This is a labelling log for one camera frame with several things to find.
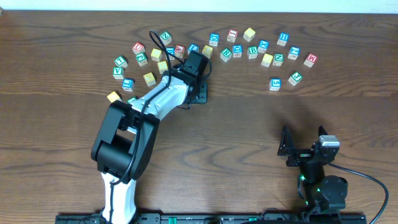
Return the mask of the green B block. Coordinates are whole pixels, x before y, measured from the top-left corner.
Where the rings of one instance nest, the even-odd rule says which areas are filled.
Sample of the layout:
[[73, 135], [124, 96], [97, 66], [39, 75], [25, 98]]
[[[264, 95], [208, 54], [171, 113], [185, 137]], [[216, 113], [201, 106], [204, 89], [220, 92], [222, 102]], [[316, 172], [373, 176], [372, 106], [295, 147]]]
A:
[[256, 46], [249, 46], [247, 51], [248, 59], [254, 59], [258, 56], [258, 50]]

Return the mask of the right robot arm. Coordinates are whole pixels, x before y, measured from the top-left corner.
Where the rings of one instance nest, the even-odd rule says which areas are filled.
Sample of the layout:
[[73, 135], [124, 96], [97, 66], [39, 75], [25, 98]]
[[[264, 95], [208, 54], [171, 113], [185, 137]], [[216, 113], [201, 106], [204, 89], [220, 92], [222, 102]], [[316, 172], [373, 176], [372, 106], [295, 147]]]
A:
[[300, 169], [299, 183], [311, 212], [338, 212], [346, 207], [347, 180], [326, 175], [324, 171], [324, 166], [335, 160], [339, 149], [337, 137], [328, 134], [323, 126], [318, 127], [318, 139], [309, 149], [297, 148], [288, 128], [282, 128], [277, 155], [287, 158], [286, 166]]

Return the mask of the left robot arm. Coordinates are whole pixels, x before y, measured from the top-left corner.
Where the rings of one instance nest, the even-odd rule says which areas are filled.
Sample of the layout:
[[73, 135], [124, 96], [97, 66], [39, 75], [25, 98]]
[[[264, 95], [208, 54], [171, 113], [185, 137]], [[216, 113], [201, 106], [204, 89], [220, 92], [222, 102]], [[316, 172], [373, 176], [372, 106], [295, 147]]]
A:
[[209, 58], [191, 52], [143, 97], [110, 104], [91, 150], [105, 183], [104, 223], [133, 220], [136, 181], [150, 161], [159, 123], [180, 105], [206, 103], [205, 70], [211, 70]]

